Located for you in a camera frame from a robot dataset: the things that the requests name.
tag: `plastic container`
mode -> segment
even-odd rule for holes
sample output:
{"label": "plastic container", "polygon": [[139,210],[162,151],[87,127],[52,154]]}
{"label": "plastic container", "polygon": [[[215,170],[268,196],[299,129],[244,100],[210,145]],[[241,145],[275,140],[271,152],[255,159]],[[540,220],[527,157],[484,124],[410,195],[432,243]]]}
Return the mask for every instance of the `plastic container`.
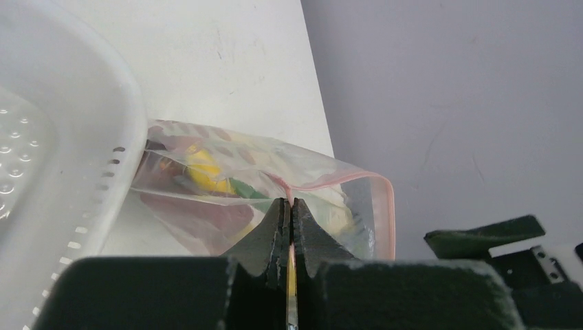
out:
{"label": "plastic container", "polygon": [[64,268],[99,253],[146,128],[93,30],[49,1],[0,1],[0,329],[32,328]]}

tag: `bag contents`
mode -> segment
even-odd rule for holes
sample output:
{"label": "bag contents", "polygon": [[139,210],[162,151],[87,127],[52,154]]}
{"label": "bag contents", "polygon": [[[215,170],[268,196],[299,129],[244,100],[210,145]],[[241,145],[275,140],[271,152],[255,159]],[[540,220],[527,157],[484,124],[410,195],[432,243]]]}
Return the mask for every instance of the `bag contents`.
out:
{"label": "bag contents", "polygon": [[297,197],[355,256],[395,257],[387,179],[272,138],[152,121],[132,189],[193,254],[222,254],[261,221],[273,199]]}

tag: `gray wall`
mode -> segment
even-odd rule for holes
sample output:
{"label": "gray wall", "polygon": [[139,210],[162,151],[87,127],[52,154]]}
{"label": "gray wall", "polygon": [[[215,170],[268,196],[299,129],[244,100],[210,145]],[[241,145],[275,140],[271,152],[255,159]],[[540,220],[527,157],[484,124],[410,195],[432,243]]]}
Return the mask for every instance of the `gray wall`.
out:
{"label": "gray wall", "polygon": [[527,213],[583,241],[583,1],[302,5],[336,157],[394,183],[398,258]]}

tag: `yellow object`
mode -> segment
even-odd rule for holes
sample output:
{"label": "yellow object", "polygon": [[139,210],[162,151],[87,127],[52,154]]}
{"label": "yellow object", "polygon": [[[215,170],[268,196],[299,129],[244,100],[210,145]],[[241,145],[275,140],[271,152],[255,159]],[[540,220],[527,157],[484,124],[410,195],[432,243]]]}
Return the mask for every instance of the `yellow object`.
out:
{"label": "yellow object", "polygon": [[215,160],[206,150],[198,150],[198,146],[193,144],[186,149],[185,159],[188,176],[199,187],[209,191],[235,194],[228,179],[221,181],[215,179],[217,175],[221,174],[221,168],[217,166]]}
{"label": "yellow object", "polygon": [[287,259],[287,297],[291,298],[296,294],[296,252],[294,246],[291,245]]}

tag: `transparent bag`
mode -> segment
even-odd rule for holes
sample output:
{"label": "transparent bag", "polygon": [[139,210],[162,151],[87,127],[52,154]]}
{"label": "transparent bag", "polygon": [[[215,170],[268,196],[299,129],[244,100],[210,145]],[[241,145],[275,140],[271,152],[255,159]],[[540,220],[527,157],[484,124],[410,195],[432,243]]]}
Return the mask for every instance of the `transparent bag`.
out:
{"label": "transparent bag", "polygon": [[273,199],[297,197],[355,256],[395,257],[386,178],[272,138],[152,121],[132,189],[193,254],[225,252],[253,230]]}

